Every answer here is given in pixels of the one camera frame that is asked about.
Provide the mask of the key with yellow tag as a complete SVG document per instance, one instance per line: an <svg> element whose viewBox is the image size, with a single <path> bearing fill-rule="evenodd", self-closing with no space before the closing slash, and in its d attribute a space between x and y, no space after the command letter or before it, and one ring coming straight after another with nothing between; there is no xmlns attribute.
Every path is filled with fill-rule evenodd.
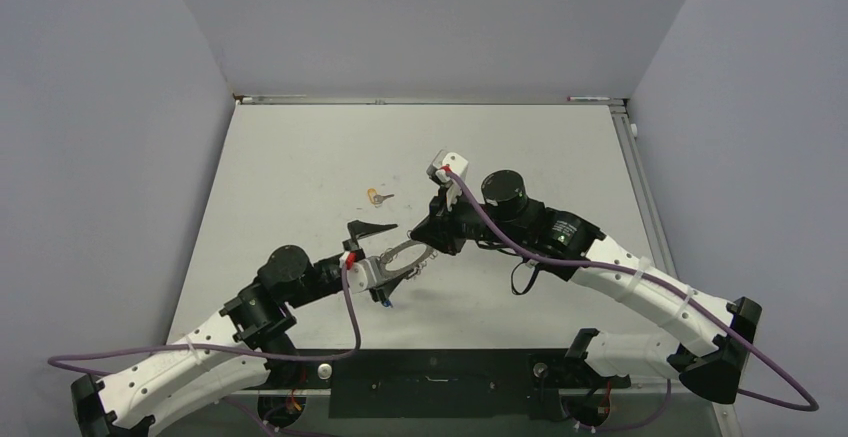
<svg viewBox="0 0 848 437"><path fill-rule="evenodd" d="M385 201L393 197L393 194L380 194L375 188L369 188L367 190L367 198L370 204L375 207L382 206Z"/></svg>

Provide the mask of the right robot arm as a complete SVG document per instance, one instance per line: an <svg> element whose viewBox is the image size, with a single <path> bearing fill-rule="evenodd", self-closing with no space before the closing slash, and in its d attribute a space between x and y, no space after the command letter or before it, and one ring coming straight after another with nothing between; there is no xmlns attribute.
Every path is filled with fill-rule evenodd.
<svg viewBox="0 0 848 437"><path fill-rule="evenodd" d="M444 165L428 175L440 189L413 240L456 255L468 241L508 247L538 272L608 296L659 328L617 336L590 328L572 342L567 376L579 385L599 377L656 376L681 382L708 401L729 405L762 315L747 297L729 301L698 291L625 250L598 226L530 198L520 174L501 170L483 182L477 202Z"/></svg>

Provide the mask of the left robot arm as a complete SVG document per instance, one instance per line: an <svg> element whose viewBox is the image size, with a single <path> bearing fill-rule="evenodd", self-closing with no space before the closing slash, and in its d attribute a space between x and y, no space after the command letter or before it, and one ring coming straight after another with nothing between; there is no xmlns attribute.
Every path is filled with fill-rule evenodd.
<svg viewBox="0 0 848 437"><path fill-rule="evenodd" d="M75 420L84 436L148 436L194 408L263 384L289 385L306 357L287 332L292 311L337 292L352 303L347 273L366 256L361 239L392 230L390 224L348 223L340 254L313 262L296 245L274 250L249 285L173 344L103 377L88 372L71 385Z"/></svg>

